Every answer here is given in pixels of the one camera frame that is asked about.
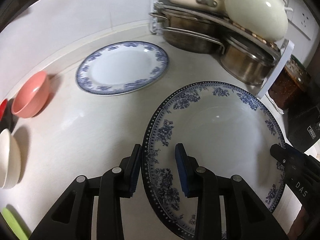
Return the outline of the green plate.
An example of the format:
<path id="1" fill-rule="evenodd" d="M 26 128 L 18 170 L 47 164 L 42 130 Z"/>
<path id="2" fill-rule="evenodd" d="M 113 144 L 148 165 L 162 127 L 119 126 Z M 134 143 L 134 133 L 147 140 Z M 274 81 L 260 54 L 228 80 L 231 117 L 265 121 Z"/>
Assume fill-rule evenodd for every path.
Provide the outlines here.
<path id="1" fill-rule="evenodd" d="M 20 226 L 17 219 L 9 209 L 4 207 L 1 210 L 1 225 L 4 226 L 10 237 L 13 239 L 28 240 L 29 237 Z"/>

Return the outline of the cream white bowl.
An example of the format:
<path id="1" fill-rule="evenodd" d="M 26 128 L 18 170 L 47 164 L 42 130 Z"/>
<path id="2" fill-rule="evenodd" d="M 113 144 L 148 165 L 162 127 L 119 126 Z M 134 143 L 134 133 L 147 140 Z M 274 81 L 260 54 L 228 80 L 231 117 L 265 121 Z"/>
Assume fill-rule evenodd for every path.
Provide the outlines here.
<path id="1" fill-rule="evenodd" d="M 1 189 L 13 188 L 20 179 L 21 152 L 16 139 L 6 128 L 1 132 Z"/>

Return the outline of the red and black bowl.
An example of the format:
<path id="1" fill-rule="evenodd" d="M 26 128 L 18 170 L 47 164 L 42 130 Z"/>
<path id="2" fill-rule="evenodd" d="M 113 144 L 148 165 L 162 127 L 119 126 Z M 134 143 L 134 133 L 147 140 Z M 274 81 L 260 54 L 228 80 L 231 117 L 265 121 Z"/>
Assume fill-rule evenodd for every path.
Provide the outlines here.
<path id="1" fill-rule="evenodd" d="M 1 103 L 0 109 L 0 131 L 4 129 L 11 129 L 12 126 L 12 113 L 7 99 L 4 99 Z"/>

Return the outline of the black box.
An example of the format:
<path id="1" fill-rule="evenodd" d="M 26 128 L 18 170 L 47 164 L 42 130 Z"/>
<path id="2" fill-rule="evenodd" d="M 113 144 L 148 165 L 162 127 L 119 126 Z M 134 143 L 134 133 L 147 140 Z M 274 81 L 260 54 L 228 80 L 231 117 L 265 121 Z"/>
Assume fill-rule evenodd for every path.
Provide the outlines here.
<path id="1" fill-rule="evenodd" d="M 290 108 L 287 138 L 300 152 L 307 151 L 319 140 L 319 105 Z"/>

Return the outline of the cream ceramic teapot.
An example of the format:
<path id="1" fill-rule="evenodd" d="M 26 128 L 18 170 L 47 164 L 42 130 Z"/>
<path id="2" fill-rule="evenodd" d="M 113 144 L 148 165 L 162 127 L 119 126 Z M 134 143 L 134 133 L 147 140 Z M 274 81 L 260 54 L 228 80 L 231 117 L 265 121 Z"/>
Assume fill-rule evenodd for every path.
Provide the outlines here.
<path id="1" fill-rule="evenodd" d="M 229 18 L 255 35 L 276 42 L 288 28 L 287 0 L 225 0 Z"/>

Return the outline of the pink bowl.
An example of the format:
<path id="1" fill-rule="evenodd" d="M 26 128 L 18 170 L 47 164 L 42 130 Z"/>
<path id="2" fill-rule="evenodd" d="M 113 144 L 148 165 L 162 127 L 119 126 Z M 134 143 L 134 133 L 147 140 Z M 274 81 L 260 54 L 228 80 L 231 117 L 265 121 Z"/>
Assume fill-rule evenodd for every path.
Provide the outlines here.
<path id="1" fill-rule="evenodd" d="M 48 74 L 35 73 L 19 90 L 13 100 L 11 112 L 19 118 L 35 116 L 45 105 L 50 91 Z"/>

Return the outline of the dark sauce jar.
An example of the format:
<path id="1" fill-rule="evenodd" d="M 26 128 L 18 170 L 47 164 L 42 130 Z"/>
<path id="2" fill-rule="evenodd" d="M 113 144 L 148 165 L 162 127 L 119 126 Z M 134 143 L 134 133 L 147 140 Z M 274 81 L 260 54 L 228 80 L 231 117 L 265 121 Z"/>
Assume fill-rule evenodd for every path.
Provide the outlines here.
<path id="1" fill-rule="evenodd" d="M 268 96 L 282 111 L 289 108 L 294 97 L 306 91 L 311 76 L 300 61 L 291 55 L 284 68 L 268 90 Z"/>

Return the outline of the lower stainless steel pot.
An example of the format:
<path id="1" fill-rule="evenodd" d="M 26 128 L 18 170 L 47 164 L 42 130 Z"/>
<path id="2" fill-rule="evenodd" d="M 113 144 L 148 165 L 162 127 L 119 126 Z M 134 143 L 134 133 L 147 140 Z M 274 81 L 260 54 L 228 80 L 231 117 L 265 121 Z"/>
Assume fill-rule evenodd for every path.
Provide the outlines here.
<path id="1" fill-rule="evenodd" d="M 226 35 L 225 45 L 220 59 L 223 68 L 248 85 L 261 85 L 275 65 L 269 53 L 240 35 Z"/>

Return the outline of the large blue floral plate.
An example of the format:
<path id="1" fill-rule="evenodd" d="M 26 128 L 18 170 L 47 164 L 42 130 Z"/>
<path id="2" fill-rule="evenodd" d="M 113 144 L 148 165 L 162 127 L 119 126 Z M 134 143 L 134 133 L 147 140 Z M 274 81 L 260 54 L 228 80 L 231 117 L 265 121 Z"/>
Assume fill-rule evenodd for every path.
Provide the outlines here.
<path id="1" fill-rule="evenodd" d="M 218 176 L 244 178 L 269 211 L 284 192 L 284 168 L 270 154 L 284 146 L 272 113 L 234 85 L 203 81 L 169 95 L 155 110 L 143 139 L 142 179 L 159 220 L 182 239 L 193 239 L 197 200 L 180 184 L 175 146 Z"/>

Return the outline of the stainless steel pot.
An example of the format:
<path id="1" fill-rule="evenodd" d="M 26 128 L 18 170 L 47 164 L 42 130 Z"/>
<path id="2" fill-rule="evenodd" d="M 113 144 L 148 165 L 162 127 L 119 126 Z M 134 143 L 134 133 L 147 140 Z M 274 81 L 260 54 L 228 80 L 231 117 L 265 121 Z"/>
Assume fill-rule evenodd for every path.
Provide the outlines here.
<path id="1" fill-rule="evenodd" d="M 248 85 L 261 85 L 275 65 L 269 53 L 240 35 L 226 35 L 225 45 L 220 59 L 223 68 Z"/>
<path id="2" fill-rule="evenodd" d="M 176 48 L 198 54 L 225 52 L 221 28 L 215 23 L 170 9 L 151 12 L 150 16 L 158 21 L 165 41 Z"/>

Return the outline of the white wall socket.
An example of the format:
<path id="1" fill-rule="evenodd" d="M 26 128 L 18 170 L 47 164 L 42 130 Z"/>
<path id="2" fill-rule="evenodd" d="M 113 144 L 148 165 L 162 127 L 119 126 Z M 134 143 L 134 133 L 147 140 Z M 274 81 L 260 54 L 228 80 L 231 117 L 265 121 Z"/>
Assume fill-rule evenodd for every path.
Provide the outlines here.
<path id="1" fill-rule="evenodd" d="M 314 20 L 311 12 L 304 5 L 299 5 L 293 1 L 289 3 L 292 11 L 287 12 L 289 21 L 304 35 L 308 40 L 313 38 Z"/>

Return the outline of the upper stainless steel pot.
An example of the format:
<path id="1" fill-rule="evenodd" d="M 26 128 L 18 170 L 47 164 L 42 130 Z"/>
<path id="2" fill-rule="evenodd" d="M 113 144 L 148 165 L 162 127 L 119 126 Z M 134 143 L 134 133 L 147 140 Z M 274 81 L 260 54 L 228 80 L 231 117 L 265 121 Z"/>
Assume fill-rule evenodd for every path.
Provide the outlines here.
<path id="1" fill-rule="evenodd" d="M 150 16 L 158 21 L 165 41 L 176 48 L 198 54 L 225 52 L 221 28 L 215 23 L 170 9 L 151 12 Z"/>

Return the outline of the small blue floral plate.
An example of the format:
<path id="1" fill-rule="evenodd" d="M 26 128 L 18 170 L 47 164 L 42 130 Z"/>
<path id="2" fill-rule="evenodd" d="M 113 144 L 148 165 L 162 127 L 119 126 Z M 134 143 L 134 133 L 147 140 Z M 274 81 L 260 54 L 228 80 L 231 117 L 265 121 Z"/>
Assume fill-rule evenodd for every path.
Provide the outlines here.
<path id="1" fill-rule="evenodd" d="M 152 84 L 168 68 L 169 57 L 163 48 L 145 41 L 123 41 L 88 55 L 77 69 L 75 80 L 86 92 L 113 96 Z"/>

